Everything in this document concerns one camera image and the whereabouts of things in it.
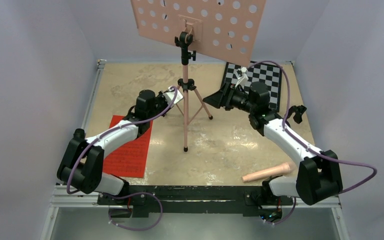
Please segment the black microphone desk stand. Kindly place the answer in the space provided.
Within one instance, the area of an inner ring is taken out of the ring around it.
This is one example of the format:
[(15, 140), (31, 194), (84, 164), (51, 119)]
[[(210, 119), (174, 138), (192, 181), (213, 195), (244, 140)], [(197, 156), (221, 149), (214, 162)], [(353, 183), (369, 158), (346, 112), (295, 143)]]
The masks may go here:
[(293, 105), (288, 109), (287, 117), (288, 120), (293, 115), (293, 120), (297, 124), (301, 124), (303, 121), (303, 115), (307, 111), (307, 107), (304, 105)]

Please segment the black microphone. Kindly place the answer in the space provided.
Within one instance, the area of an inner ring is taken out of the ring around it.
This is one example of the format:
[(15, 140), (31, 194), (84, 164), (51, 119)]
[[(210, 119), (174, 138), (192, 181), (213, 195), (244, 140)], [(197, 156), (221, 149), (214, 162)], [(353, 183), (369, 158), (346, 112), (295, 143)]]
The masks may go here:
[(85, 139), (85, 130), (82, 129), (82, 128), (77, 128), (74, 133), (73, 133), (73, 138), (74, 139), (79, 139), (81, 141), (83, 141)]

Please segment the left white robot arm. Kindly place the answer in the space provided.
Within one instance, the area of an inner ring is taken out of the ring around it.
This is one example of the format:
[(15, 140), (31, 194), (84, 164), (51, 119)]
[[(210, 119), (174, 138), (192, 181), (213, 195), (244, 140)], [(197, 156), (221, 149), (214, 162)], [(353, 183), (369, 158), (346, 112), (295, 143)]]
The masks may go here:
[(158, 93), (141, 90), (122, 120), (104, 132), (86, 137), (85, 130), (77, 128), (56, 172), (57, 179), (66, 184), (67, 193), (98, 192), (109, 195), (118, 205), (126, 203), (128, 183), (121, 177), (104, 173), (105, 159), (144, 135), (153, 120), (165, 116), (182, 99), (183, 94), (175, 86)]

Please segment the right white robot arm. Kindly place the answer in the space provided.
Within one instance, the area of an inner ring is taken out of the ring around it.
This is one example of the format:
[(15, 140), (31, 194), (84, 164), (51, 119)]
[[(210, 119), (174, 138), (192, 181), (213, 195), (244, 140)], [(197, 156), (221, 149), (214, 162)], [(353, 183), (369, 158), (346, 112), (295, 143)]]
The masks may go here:
[(323, 151), (305, 141), (284, 119), (270, 107), (270, 94), (263, 82), (253, 82), (249, 91), (232, 84), (203, 98), (203, 102), (217, 109), (233, 108), (248, 113), (250, 125), (259, 134), (275, 143), (298, 168), (296, 177), (277, 176), (261, 189), (260, 196), (268, 204), (280, 196), (300, 198), (314, 205), (343, 190), (338, 156), (332, 150)]

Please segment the red sheet music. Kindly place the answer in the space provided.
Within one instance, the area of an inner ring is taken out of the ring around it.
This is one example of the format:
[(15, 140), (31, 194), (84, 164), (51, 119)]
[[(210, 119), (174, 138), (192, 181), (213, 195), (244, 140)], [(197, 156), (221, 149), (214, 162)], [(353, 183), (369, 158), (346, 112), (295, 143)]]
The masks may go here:
[(122, 178), (143, 178), (152, 127), (153, 122), (150, 122), (150, 128), (142, 136), (122, 145), (109, 154), (103, 162), (103, 172)]

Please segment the pink tripod music stand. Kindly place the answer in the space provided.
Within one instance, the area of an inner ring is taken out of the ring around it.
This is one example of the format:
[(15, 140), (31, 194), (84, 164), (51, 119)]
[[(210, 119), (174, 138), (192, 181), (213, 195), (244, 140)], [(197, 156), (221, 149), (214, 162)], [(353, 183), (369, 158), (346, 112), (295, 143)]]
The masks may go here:
[(209, 119), (213, 116), (189, 78), (189, 61), (197, 54), (247, 67), (266, 6), (264, 0), (132, 0), (141, 37), (181, 50), (183, 150), (188, 151), (189, 92), (195, 92)]

